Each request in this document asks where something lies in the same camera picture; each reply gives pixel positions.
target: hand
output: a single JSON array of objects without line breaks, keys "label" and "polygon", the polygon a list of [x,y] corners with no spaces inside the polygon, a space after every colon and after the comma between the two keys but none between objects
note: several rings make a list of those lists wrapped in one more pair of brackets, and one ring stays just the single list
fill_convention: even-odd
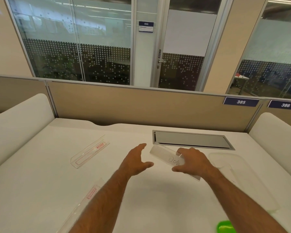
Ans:
[{"label": "hand", "polygon": [[174,166],[172,168],[172,171],[174,172],[183,172],[194,176],[200,176],[205,179],[205,177],[215,169],[205,154],[199,150],[194,148],[179,148],[177,153],[181,154],[181,157],[184,158],[185,164]]},{"label": "hand", "polygon": [[141,161],[141,151],[145,148],[145,146],[146,144],[140,144],[131,151],[129,151],[128,155],[125,157],[122,164],[120,165],[119,170],[126,172],[129,178],[131,176],[138,175],[139,173],[154,165],[153,162],[143,163]]}]

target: cubicle partition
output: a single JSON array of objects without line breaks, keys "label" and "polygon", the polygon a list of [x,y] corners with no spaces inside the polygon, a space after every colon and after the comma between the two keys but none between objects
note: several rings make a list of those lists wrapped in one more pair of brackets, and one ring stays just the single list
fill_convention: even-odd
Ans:
[{"label": "cubicle partition", "polygon": [[[48,96],[57,117],[98,125],[129,123],[249,132],[264,112],[291,125],[291,110],[268,108],[270,98],[44,78],[0,77],[0,113],[38,93]],[[256,106],[227,105],[226,96],[259,102]]]}]

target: green object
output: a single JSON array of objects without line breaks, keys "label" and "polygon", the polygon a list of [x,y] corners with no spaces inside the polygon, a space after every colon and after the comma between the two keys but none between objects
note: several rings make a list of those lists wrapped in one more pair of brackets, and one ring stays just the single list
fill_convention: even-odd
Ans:
[{"label": "green object", "polygon": [[219,222],[217,225],[218,233],[236,233],[232,223],[230,221]]}]

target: transparent plastic holder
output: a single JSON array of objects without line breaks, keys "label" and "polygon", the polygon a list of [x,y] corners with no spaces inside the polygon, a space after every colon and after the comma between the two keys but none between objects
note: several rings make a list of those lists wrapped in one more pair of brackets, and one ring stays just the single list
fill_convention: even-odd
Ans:
[{"label": "transparent plastic holder", "polygon": [[98,140],[94,141],[92,144],[73,156],[70,159],[70,164],[75,168],[81,167],[109,144],[110,142],[105,140],[105,136],[100,137]]},{"label": "transparent plastic holder", "polygon": [[[162,160],[164,163],[169,164],[171,166],[183,165],[185,163],[184,158],[181,157],[181,154],[175,152],[163,145],[153,145],[150,150],[150,154]],[[200,181],[200,176],[188,176],[193,177],[194,179]]]},{"label": "transparent plastic holder", "polygon": [[56,231],[56,233],[68,233],[73,225],[76,223],[76,221],[79,219],[80,215],[88,205],[88,203],[93,199],[95,194],[102,188],[102,186],[105,184],[104,180],[99,179],[98,181],[95,181],[95,184],[93,188],[87,193],[85,198],[79,203],[75,209],[72,211],[72,213],[69,215],[69,217],[66,219],[62,227]]}]

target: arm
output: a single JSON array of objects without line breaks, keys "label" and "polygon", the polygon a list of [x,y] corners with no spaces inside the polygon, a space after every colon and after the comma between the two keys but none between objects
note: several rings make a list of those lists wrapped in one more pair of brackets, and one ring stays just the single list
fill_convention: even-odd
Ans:
[{"label": "arm", "polygon": [[89,202],[69,233],[112,233],[128,180],[152,162],[141,162],[141,151],[146,144],[132,149],[107,183]]},{"label": "arm", "polygon": [[237,233],[287,233],[260,205],[212,166],[202,152],[194,148],[180,148],[178,153],[184,157],[185,164],[175,166],[172,170],[201,176],[215,193]]}]

